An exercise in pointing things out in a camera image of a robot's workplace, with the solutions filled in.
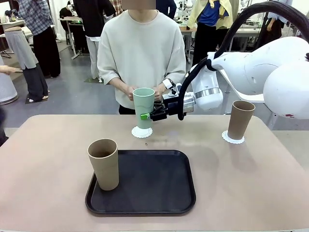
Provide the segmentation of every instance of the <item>cup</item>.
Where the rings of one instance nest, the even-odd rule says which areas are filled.
[[[101,189],[109,191],[119,184],[118,146],[114,140],[100,139],[88,147],[90,162]]]
[[[255,105],[247,101],[233,102],[230,124],[227,136],[231,139],[240,140],[248,127],[254,113]]]
[[[140,115],[148,114],[154,110],[155,91],[152,88],[137,88],[133,91],[133,100],[137,126],[141,129],[151,128],[150,118],[142,120]]]

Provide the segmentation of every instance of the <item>hand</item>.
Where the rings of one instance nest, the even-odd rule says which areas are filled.
[[[267,31],[271,31],[271,28],[272,28],[272,23],[270,23],[270,24],[267,26]]]
[[[162,100],[162,94],[166,91],[166,88],[164,84],[160,84],[157,87],[153,88],[154,90],[154,100],[155,101],[161,101]]]
[[[9,67],[7,65],[1,65],[0,66],[0,73],[5,73],[7,75],[10,75],[12,73],[15,73],[17,72],[18,70],[20,69],[17,69],[17,68],[13,68],[13,67]]]
[[[133,86],[128,86],[126,88],[126,95],[127,97],[130,99],[130,101],[133,101],[133,91],[135,90],[136,88],[133,87]]]

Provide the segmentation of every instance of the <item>green cup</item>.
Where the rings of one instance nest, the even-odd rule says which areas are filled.
[[[142,120],[140,115],[148,114],[154,110],[154,92],[152,88],[137,88],[133,91],[137,126],[141,129],[151,128],[151,119]]]

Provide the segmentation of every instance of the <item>tray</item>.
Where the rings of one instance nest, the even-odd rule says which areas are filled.
[[[106,215],[179,215],[196,195],[188,157],[176,150],[119,150],[119,185],[101,190],[94,174],[87,208]]]

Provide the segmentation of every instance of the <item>brown cup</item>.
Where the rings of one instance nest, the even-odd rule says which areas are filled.
[[[119,184],[118,146],[114,140],[100,139],[88,148],[90,162],[101,189],[109,191]]]
[[[254,110],[255,105],[250,102],[233,102],[230,124],[227,131],[228,137],[235,140],[240,140],[243,138]]]

